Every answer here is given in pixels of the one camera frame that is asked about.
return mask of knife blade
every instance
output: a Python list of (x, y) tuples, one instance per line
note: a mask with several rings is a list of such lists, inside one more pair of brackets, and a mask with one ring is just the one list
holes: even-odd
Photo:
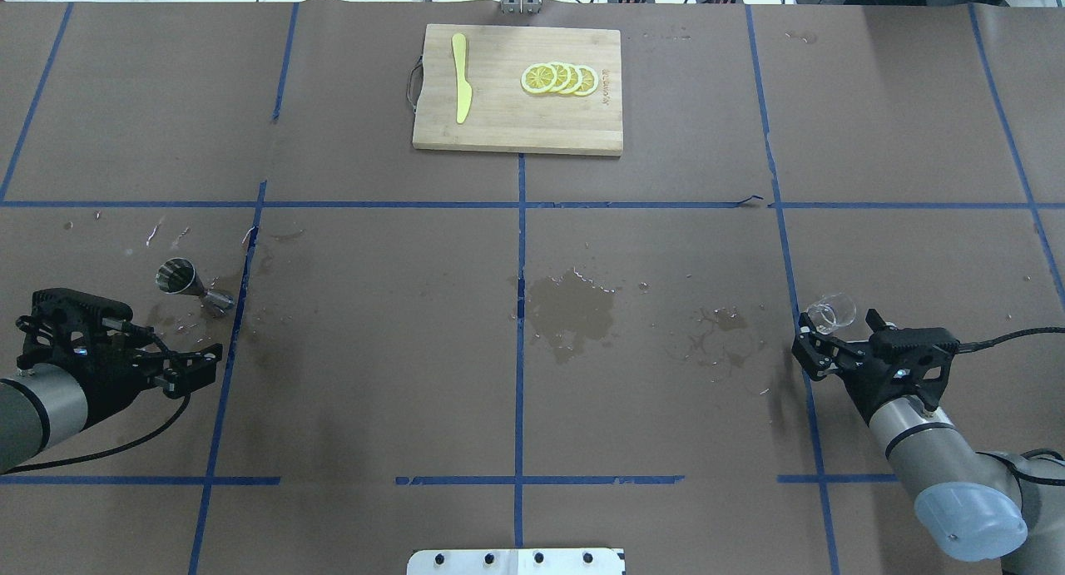
[(458, 124), (465, 122), (470, 115), (470, 104), (473, 102), (473, 86), (465, 79), (466, 70), (466, 40), (465, 34), (457, 32), (452, 37), (452, 51), (455, 54), (455, 81), (456, 81), (456, 108), (455, 120)]

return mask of sliced lemon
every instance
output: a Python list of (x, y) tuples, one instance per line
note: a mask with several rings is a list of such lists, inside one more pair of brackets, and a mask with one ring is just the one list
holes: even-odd
[(588, 97), (589, 94), (595, 93), (599, 88), (599, 71), (589, 66), (575, 66), (575, 68), (580, 71), (581, 79), (580, 85), (573, 91), (574, 97)]
[(569, 88), (573, 81), (577, 79), (575, 67), (572, 64), (562, 63), (561, 61), (552, 61), (551, 64), (555, 67), (555, 70), (558, 70), (558, 78), (555, 78), (555, 85), (551, 86), (552, 93)]
[(579, 70), (576, 66), (570, 66), (570, 68), (573, 70), (573, 73), (577, 76), (577, 78), (574, 78), (573, 82), (566, 86), (566, 88), (559, 89), (559, 94), (574, 94), (576, 91), (580, 89), (581, 83), (585, 82), (585, 71)]
[(522, 88), (528, 94), (551, 93), (558, 70), (551, 63), (534, 63), (522, 73)]

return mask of cutting board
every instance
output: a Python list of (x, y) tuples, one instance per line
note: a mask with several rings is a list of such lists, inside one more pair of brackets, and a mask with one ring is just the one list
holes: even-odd
[[(452, 36), (466, 36), (466, 79), (473, 102), (456, 124)], [(585, 64), (600, 73), (588, 97), (525, 93), (532, 63)], [(623, 148), (621, 33), (618, 30), (429, 24), (422, 55), (424, 83), (414, 116), (415, 149), (508, 153), (609, 154)]]

